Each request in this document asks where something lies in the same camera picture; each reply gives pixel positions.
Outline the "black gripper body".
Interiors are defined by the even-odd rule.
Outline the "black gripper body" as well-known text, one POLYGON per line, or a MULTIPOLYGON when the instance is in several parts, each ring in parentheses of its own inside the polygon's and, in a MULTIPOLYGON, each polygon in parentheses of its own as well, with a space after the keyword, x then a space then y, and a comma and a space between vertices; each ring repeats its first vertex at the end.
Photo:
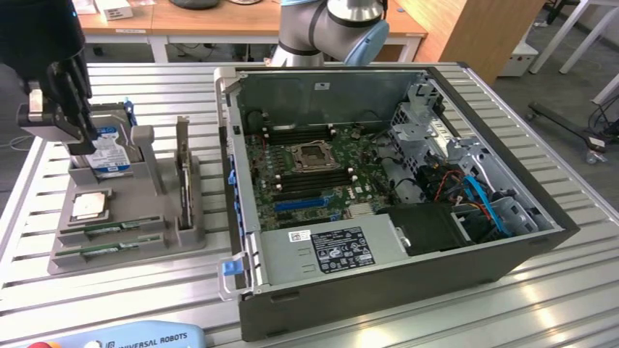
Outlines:
POLYGON ((54 63, 72 63, 86 80, 85 37, 70 1, 1 2, 1 63, 25 81, 54 63))

